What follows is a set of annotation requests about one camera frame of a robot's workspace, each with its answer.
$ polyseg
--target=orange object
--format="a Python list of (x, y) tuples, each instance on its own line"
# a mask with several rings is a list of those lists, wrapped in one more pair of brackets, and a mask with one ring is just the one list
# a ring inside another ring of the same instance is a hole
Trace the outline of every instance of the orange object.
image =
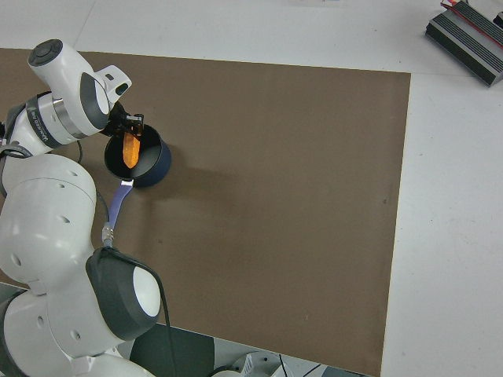
[(123, 160), (127, 167), (133, 169), (138, 163), (140, 156), (140, 140), (138, 137), (124, 133)]

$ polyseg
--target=red wire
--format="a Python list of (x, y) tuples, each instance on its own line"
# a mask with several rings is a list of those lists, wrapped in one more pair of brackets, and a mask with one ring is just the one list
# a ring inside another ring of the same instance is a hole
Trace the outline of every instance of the red wire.
[(463, 16), (463, 14), (461, 14), (461, 12), (457, 9), (455, 9), (453, 6), (449, 5), (449, 4), (446, 4), (443, 2), (440, 3), (440, 5), (442, 7), (444, 7), (445, 9), (448, 9), (450, 11), (452, 11), (454, 14), (456, 14), (458, 17), (461, 17), (462, 19), (466, 20), (469, 24), (471, 24), (473, 26), (473, 28), (475, 28), (480, 34), (482, 35), (485, 35), (487, 38), (489, 38), (490, 40), (492, 40), (494, 43), (496, 43), (498, 45), (498, 47), (500, 47), (501, 49), (503, 49), (503, 45), (496, 39), (494, 39), (493, 37), (491, 37), (490, 35), (488, 35), (484, 30), (482, 30), (480, 27), (478, 27), (476, 24), (474, 24), (473, 22), (471, 22), (468, 18), (466, 18), (465, 16)]

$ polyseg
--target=silver band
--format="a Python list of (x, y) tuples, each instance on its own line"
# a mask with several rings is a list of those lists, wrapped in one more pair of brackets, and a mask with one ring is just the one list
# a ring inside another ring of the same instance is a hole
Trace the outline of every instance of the silver band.
[(71, 134), (75, 139), (83, 139), (87, 137), (87, 135), (80, 132), (77, 126), (70, 119), (70, 115), (68, 115), (66, 107), (64, 106), (63, 98), (60, 98), (58, 100), (53, 99), (53, 106), (54, 111), (56, 111), (57, 117), (69, 134)]

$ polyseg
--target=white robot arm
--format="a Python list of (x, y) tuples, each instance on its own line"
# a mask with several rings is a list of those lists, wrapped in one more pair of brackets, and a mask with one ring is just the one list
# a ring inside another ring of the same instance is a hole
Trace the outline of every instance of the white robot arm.
[(131, 81), (113, 66), (94, 72), (56, 39), (37, 46), (28, 62), (51, 92), (10, 112), (0, 147), (30, 156), (2, 159), (0, 268), (30, 289), (0, 305), (0, 371), (151, 375), (113, 350), (156, 323), (159, 284), (148, 268), (114, 258), (113, 249), (94, 250), (93, 179), (78, 163), (46, 154), (103, 130)]

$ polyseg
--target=cardboard sheet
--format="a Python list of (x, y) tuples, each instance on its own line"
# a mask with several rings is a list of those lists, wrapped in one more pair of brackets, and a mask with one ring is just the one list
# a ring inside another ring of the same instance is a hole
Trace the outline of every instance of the cardboard sheet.
[[(116, 246), (162, 276), (172, 324), (379, 375), (409, 74), (84, 55), (131, 77), (124, 107), (173, 154), (116, 228)], [(46, 88), (28, 51), (0, 57), (5, 118)], [(83, 165), (110, 201), (107, 140), (83, 142)]]

